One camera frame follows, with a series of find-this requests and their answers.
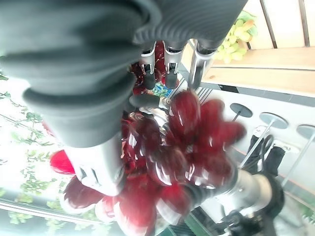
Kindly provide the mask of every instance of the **green grape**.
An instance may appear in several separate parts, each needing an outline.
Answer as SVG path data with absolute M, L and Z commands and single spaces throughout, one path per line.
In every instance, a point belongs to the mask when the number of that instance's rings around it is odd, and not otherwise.
M 231 43 L 229 41 L 226 41 L 224 43 L 222 43 L 223 47 L 226 49 L 228 48 L 229 46 L 231 46 Z
M 237 37 L 235 35 L 231 35 L 230 38 L 229 38 L 229 41 L 231 44 L 234 44 L 237 40 Z
M 239 48 L 236 52 L 242 54 L 242 55 L 245 55 L 246 52 L 247 52 L 247 49 L 246 48 Z
M 231 57 L 234 59 L 234 60 L 242 60 L 243 59 L 243 55 L 239 52 L 234 52 L 231 54 Z
M 216 59 L 218 60 L 223 60 L 225 52 L 224 51 L 220 51 L 216 53 Z
M 244 32 L 243 27 L 237 27 L 234 31 L 234 36 L 240 37 L 243 32 Z
M 227 53 L 234 53 L 239 48 L 238 43 L 234 43 L 229 48 L 226 49 Z
M 235 22 L 235 27 L 238 28 L 238 27 L 242 26 L 243 24 L 244 24 L 244 21 L 241 20 L 241 19 L 239 19 L 239 20 L 237 20 L 237 21 Z
M 248 31 L 251 27 L 254 26 L 254 20 L 250 19 L 243 24 L 244 31 Z
M 231 60 L 232 60 L 231 54 L 225 54 L 224 55 L 224 63 L 228 64 L 231 62 Z
M 251 38 L 251 35 L 247 32 L 242 32 L 242 34 L 240 35 L 240 39 L 245 41 L 245 42 L 248 42 Z
M 235 25 L 232 25 L 232 27 L 231 27 L 229 33 L 230 33 L 231 35 L 233 35 L 235 29 L 236 29 Z
M 222 45 L 220 45 L 220 46 L 218 47 L 218 52 L 221 52 L 223 49 L 224 49 L 224 47 L 223 47 Z

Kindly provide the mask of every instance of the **red grape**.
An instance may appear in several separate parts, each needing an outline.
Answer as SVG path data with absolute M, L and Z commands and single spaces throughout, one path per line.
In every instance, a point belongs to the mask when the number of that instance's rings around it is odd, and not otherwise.
M 147 175 L 130 178 L 113 198 L 117 223 L 128 236 L 149 236 L 155 229 L 155 183 Z
M 246 134 L 246 129 L 243 125 L 237 122 L 222 122 L 212 134 L 212 146 L 222 147 L 231 145 L 240 140 Z
M 165 64 L 164 64 L 164 45 L 162 41 L 157 41 L 155 49 L 156 65 L 154 75 L 156 82 L 161 81 L 165 85 Z
M 164 187 L 157 201 L 157 211 L 171 225 L 180 223 L 192 208 L 191 197 L 175 184 Z
M 97 218 L 106 223 L 113 221 L 115 219 L 113 207 L 113 197 L 104 196 L 95 206 Z
M 200 122 L 200 104 L 192 91 L 183 91 L 171 101 L 169 125 L 175 138 L 190 144 L 197 135 Z
M 222 121 L 224 103 L 221 100 L 213 99 L 200 107 L 199 135 L 210 136 L 214 129 Z
M 64 150 L 57 151 L 50 157 L 51 168 L 64 175 L 75 175 L 74 168 Z
M 148 173 L 162 185 L 185 182 L 189 170 L 184 154 L 178 147 L 160 146 L 147 157 Z
M 224 152 L 194 153 L 193 173 L 190 181 L 197 186 L 218 188 L 223 186 L 232 176 L 232 167 Z
M 72 178 L 63 194 L 61 201 L 64 201 L 71 209 L 87 208 L 98 203 L 104 197 L 104 194 L 83 185 L 77 177 Z

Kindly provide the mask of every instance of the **green leaf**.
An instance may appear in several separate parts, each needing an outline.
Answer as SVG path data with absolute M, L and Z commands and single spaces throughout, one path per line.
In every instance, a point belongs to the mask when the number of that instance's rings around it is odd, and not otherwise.
M 15 140 L 20 142 L 20 137 L 16 132 L 11 132 L 11 137 Z
M 257 35 L 258 35 L 257 26 L 254 25 L 254 26 L 251 27 L 247 32 L 248 32 L 251 36 L 257 36 Z
M 4 95 L 5 95 L 7 98 L 11 98 L 11 94 L 8 93 L 8 92 L 5 92 Z
M 241 11 L 241 13 L 239 14 L 239 16 L 237 17 L 237 19 L 241 19 L 244 22 L 248 21 L 248 20 L 256 20 L 256 16 L 250 14 L 249 12 L 246 11 Z
M 0 198 L 5 194 L 4 188 L 0 188 Z
M 0 80 L 5 80 L 5 81 L 7 81 L 7 80 L 8 80 L 8 78 L 7 78 L 7 77 L 5 77 L 5 76 L 3 76 L 3 75 L 0 75 Z

